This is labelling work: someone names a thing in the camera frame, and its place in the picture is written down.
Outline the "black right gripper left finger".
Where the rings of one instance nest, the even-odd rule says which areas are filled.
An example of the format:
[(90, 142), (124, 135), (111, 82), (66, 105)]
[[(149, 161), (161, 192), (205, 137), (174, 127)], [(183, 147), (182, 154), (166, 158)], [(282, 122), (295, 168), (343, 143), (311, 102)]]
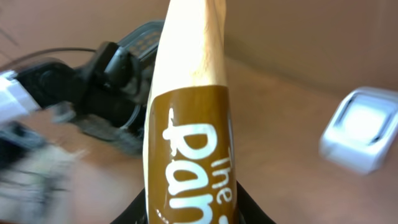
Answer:
[(145, 189), (142, 189), (137, 197), (111, 224), (148, 224), (146, 213)]

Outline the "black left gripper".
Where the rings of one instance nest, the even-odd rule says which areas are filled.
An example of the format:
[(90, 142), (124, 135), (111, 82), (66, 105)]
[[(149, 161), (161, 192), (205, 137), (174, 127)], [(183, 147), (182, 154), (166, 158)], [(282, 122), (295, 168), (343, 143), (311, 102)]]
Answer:
[(74, 124), (125, 154), (140, 156), (153, 66), (153, 45), (102, 43), (81, 69), (86, 88), (74, 104), (79, 113)]

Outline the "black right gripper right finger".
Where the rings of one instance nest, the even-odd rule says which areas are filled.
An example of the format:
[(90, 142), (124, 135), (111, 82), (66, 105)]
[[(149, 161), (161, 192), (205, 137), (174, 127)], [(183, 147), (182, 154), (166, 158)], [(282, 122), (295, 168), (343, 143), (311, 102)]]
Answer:
[(237, 204), (239, 224), (275, 224), (254, 199), (237, 182)]

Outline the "white brown snack packet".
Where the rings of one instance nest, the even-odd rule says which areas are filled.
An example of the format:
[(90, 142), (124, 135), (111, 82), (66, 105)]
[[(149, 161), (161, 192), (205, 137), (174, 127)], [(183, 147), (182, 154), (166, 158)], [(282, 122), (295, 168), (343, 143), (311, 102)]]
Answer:
[(144, 130), (149, 223), (237, 223), (224, 0), (171, 0)]

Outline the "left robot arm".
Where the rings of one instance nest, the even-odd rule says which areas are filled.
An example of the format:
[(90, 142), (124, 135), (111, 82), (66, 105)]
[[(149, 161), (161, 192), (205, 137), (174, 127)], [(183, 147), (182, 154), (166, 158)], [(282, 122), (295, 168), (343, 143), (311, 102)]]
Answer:
[(104, 42), (78, 67), (35, 52), (1, 69), (1, 221), (73, 223), (71, 176), (83, 150), (68, 152), (22, 124), (50, 109), (127, 156), (142, 155), (146, 101), (158, 42)]

